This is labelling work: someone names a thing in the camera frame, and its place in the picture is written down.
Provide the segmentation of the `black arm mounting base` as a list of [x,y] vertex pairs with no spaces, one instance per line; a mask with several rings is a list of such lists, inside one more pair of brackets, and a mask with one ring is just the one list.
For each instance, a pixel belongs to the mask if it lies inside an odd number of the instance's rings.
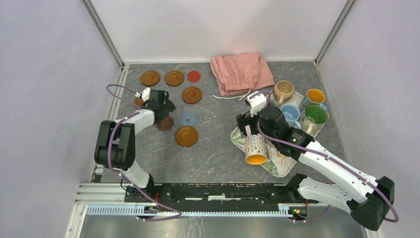
[[298,192],[305,175],[287,183],[153,183],[139,191],[125,189],[127,203],[151,203],[151,211],[174,212],[268,212],[279,204],[307,204]]

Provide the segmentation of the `floral leaf print tray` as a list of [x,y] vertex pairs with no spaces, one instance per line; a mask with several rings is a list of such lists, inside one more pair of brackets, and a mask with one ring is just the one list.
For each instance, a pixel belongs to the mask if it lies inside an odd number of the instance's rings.
[[[303,100],[304,96],[300,94],[297,91],[294,91],[294,94],[291,99],[289,99],[286,103],[293,104],[295,106],[299,106],[300,102]],[[272,95],[270,98],[270,105],[276,105],[275,98]],[[318,133],[322,130],[323,126],[325,124],[322,124],[319,127],[313,126],[312,131],[310,132],[310,135],[312,137],[316,137]],[[241,132],[238,127],[236,127],[230,134],[231,142],[237,146],[240,150],[245,152],[245,138],[242,138]],[[264,169],[266,169],[268,172],[270,172],[273,176],[278,178],[283,178],[289,174],[291,169],[294,167],[294,165],[297,163],[294,159],[291,157],[286,157],[280,152],[278,152],[273,145],[270,144],[271,148],[271,160],[266,161],[263,164],[260,164]]]

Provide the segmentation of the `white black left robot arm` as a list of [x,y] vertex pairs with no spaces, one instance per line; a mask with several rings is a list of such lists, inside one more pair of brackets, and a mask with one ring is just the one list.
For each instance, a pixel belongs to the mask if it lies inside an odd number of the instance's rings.
[[104,120],[99,127],[94,160],[96,164],[116,172],[137,188],[137,196],[150,202],[156,195],[153,177],[135,161],[136,135],[143,129],[166,119],[176,106],[164,90],[146,88],[135,96],[143,101],[129,116]]

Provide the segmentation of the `dark brown wooden coaster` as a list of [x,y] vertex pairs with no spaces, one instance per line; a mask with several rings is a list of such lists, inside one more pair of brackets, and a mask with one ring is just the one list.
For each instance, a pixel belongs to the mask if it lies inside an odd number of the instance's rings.
[[160,131],[169,131],[174,125],[174,119],[171,116],[167,116],[156,124],[156,128]]

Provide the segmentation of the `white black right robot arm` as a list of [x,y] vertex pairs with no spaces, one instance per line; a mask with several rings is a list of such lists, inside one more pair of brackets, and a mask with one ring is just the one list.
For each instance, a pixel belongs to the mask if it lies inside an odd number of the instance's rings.
[[399,222],[393,206],[394,181],[370,176],[350,166],[308,133],[289,126],[278,107],[267,106],[255,114],[239,114],[236,121],[246,140],[246,151],[266,156],[268,140],[281,154],[317,170],[334,183],[318,184],[305,175],[297,175],[299,182],[286,188],[290,201],[304,198],[339,208],[371,231],[378,231],[384,221]]

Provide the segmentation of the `white mug orange inside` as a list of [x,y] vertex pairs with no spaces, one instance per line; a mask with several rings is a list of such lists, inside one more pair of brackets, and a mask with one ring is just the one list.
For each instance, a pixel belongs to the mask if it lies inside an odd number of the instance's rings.
[[245,157],[250,165],[261,165],[272,161],[271,148],[261,134],[245,137]]

